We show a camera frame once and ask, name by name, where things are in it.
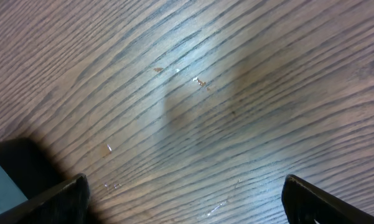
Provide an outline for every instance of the wood grain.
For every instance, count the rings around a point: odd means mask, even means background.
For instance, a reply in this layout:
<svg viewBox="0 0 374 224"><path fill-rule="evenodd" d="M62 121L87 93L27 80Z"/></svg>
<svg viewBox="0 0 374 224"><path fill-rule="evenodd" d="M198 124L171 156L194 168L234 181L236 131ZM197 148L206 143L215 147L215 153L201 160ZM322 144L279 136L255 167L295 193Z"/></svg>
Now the wood grain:
<svg viewBox="0 0 374 224"><path fill-rule="evenodd" d="M287 223L286 174L374 215L374 0L0 1L19 136L104 223Z"/></svg>

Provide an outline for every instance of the wooden surface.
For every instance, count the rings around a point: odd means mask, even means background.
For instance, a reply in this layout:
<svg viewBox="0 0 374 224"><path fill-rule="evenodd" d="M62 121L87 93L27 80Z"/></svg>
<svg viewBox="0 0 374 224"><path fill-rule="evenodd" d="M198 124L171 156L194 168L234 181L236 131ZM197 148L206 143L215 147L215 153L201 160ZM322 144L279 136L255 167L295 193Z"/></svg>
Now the wooden surface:
<svg viewBox="0 0 374 224"><path fill-rule="evenodd" d="M104 223L286 223L286 174L374 215L374 1L0 0L19 136Z"/></svg>

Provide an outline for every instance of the wooden table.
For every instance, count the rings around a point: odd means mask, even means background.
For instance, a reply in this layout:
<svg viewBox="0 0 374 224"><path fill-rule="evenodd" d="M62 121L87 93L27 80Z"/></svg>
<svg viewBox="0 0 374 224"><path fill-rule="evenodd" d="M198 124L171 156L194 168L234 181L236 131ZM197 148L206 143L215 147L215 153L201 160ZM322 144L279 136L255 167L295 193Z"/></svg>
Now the wooden table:
<svg viewBox="0 0 374 224"><path fill-rule="evenodd" d="M104 223L287 223L287 174L374 215L374 1L0 0L19 136Z"/></svg>

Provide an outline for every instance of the brown wood tabletop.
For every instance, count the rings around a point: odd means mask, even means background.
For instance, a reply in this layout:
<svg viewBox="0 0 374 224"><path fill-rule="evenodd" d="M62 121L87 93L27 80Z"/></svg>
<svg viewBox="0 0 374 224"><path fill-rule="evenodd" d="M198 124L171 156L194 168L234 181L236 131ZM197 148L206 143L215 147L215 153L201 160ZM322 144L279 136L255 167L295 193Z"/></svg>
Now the brown wood tabletop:
<svg viewBox="0 0 374 224"><path fill-rule="evenodd" d="M103 223L287 223L287 174L374 215L374 0L0 0L0 141Z"/></svg>

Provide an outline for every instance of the black object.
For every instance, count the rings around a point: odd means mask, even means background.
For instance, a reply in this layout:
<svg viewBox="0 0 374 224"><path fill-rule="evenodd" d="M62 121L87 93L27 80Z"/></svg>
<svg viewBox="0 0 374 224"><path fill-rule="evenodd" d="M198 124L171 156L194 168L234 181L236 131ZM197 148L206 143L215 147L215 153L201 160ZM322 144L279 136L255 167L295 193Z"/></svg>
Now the black object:
<svg viewBox="0 0 374 224"><path fill-rule="evenodd" d="M288 175L282 203L290 224L374 224L374 217L318 187Z"/></svg>
<svg viewBox="0 0 374 224"><path fill-rule="evenodd" d="M65 180L31 140L0 142L0 166L28 198L0 214L0 224L99 223L87 210L86 177Z"/></svg>

